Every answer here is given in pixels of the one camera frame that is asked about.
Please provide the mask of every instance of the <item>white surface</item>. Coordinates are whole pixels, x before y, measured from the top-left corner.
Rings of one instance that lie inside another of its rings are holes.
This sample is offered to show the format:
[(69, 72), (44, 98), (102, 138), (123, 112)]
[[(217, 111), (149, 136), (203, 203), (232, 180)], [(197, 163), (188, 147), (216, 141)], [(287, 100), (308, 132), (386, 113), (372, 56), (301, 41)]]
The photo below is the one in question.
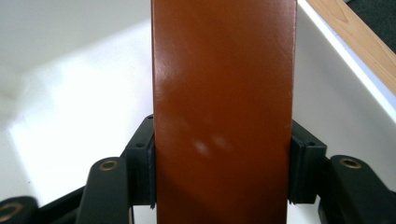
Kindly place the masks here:
[[(149, 15), (141, 0), (0, 2), (0, 201), (49, 203), (120, 155), (152, 113)], [(395, 123), (300, 8), (293, 117), (396, 189)], [(317, 207), (290, 206), (288, 223), (319, 223)]]
[(396, 123), (396, 96), (305, 0), (299, 0), (299, 6), (324, 34), (329, 44), (332, 45), (347, 66), (359, 78), (359, 81), (363, 83), (367, 91), (374, 96), (388, 116)]

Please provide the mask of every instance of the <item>wood grain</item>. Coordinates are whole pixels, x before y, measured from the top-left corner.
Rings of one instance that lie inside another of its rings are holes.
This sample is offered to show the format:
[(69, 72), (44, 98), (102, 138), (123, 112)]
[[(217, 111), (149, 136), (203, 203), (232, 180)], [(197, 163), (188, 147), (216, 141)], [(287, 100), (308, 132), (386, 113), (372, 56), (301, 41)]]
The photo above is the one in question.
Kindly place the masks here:
[(395, 53), (343, 0), (307, 0), (307, 2), (396, 95)]

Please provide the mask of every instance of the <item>brown wooden plank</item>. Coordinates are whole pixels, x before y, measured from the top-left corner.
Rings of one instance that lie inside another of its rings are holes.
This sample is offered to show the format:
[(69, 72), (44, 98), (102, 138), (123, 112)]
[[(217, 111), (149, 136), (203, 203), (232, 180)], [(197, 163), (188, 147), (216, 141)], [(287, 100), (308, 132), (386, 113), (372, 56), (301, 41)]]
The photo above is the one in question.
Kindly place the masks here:
[(158, 223), (286, 223), (296, 2), (152, 0)]

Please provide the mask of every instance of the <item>dark carpet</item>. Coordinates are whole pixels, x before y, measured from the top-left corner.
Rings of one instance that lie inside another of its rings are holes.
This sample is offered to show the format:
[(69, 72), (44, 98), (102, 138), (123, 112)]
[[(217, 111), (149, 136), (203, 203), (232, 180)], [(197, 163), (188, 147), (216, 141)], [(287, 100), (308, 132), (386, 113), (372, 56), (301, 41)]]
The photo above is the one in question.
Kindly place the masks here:
[(352, 0), (348, 5), (396, 52), (396, 0)]

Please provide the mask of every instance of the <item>white scuff mark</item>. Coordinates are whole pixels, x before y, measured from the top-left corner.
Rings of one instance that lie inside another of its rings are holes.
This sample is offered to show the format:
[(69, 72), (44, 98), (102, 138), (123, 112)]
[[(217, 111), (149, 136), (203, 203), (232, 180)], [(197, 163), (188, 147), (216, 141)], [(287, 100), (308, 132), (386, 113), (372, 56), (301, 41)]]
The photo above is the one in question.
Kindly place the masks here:
[(227, 142), (227, 140), (225, 139), (225, 138), (223, 138), (223, 137), (221, 137), (221, 136), (213, 136), (212, 137), (212, 140), (213, 140), (213, 142), (215, 143), (215, 145), (217, 146), (217, 147), (219, 147), (219, 148), (222, 148), (222, 149), (229, 149), (229, 145), (230, 144), (228, 144), (228, 142)]
[(197, 141), (194, 143), (197, 152), (201, 155), (207, 156), (209, 154), (209, 148), (205, 145), (205, 143)]

